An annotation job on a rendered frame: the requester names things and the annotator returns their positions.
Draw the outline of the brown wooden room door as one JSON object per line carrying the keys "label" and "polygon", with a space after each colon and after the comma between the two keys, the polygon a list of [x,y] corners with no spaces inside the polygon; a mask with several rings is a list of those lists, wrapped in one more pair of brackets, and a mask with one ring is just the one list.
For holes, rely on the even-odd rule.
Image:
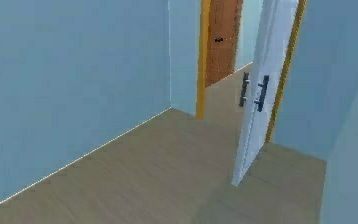
{"label": "brown wooden room door", "polygon": [[234,70],[243,0],[211,0],[205,86]]}

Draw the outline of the white room door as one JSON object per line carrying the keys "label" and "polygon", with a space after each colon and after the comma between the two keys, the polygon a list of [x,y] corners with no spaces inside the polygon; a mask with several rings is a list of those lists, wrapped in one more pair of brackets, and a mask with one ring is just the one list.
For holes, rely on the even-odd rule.
{"label": "white room door", "polygon": [[[265,142],[265,135],[285,59],[294,21],[293,15],[299,0],[264,0],[256,39],[254,60],[250,66],[246,101],[240,138],[235,156],[231,184],[238,186]],[[259,98],[258,86],[263,77],[270,77],[263,110],[257,111],[254,103]]]}

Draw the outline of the yellow door frame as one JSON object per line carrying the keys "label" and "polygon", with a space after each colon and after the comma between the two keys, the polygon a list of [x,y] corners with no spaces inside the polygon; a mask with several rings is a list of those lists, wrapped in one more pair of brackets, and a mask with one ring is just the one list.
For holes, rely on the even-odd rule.
{"label": "yellow door frame", "polygon": [[[275,122],[282,101],[284,86],[287,80],[292,56],[294,53],[295,45],[297,43],[300,24],[303,18],[307,0],[299,0],[297,3],[296,11],[293,15],[294,21],[285,53],[285,59],[280,70],[280,78],[274,99],[274,106],[271,111],[270,120],[267,125],[265,142],[270,142],[274,131]],[[210,26],[210,11],[212,0],[201,0],[200,3],[200,28],[199,28],[199,49],[198,49],[198,71],[197,71],[197,91],[196,91],[196,117],[202,119],[204,117],[204,103],[205,103],[205,88],[207,76],[207,57],[209,55],[209,26]]]}

